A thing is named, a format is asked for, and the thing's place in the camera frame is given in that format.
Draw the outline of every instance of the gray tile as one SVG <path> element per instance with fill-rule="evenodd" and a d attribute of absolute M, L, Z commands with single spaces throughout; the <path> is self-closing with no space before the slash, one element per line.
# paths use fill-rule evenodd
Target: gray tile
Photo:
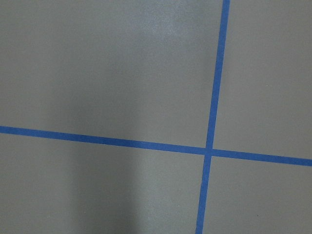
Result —
<path fill-rule="evenodd" d="M 312 158 L 311 11 L 231 1 L 215 148 Z"/>
<path fill-rule="evenodd" d="M 312 167 L 213 157 L 204 233 L 312 233 Z"/>
<path fill-rule="evenodd" d="M 0 14 L 1 125 L 205 145 L 221 1 L 7 1 Z"/>
<path fill-rule="evenodd" d="M 203 156 L 0 134 L 0 233 L 189 234 Z"/>

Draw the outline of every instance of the blue line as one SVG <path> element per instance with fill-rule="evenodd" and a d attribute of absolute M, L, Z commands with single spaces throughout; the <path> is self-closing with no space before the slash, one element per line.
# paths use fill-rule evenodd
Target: blue line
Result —
<path fill-rule="evenodd" d="M 0 126 L 0 133 L 204 155 L 205 148 Z"/>
<path fill-rule="evenodd" d="M 310 166 L 310 167 L 312 166 L 312 159 L 305 159 L 305 158 L 262 155 L 262 154 L 236 152 L 236 151 L 228 151 L 228 150 L 212 150 L 211 153 L 213 156 L 218 156 L 218 157 L 238 158 L 238 159 L 262 161 L 262 162 L 285 163 L 285 164 L 291 164 L 291 165 Z"/>
<path fill-rule="evenodd" d="M 212 91 L 211 104 L 210 104 L 210 114 L 209 114 L 209 122 L 208 122 L 207 141 L 206 141 L 207 152 L 205 154 L 204 165 L 203 165 L 203 176 L 202 176 L 202 182 L 201 182 L 201 187 L 200 187 L 195 234 L 202 234 L 203 226 L 204 226 L 206 200 L 207 200 L 207 192 L 208 192 L 208 184 L 209 184 L 209 173 L 210 173 L 210 165 L 211 165 L 211 157 L 212 157 L 211 150 L 214 144 L 215 122 L 216 122 L 216 114 L 217 114 L 217 109 L 218 109 L 220 85 L 221 85 L 221 75 L 222 75 L 223 57 L 224 57 L 224 50 L 225 50 L 226 31 L 227 31 L 228 17 L 229 17 L 229 8 L 230 8 L 230 0 L 224 0 L 222 4 L 218 49 L 217 49 L 217 54 L 216 54 L 216 62 L 215 62 L 215 70 L 214 70 L 214 84 L 213 84 L 213 91 Z"/>

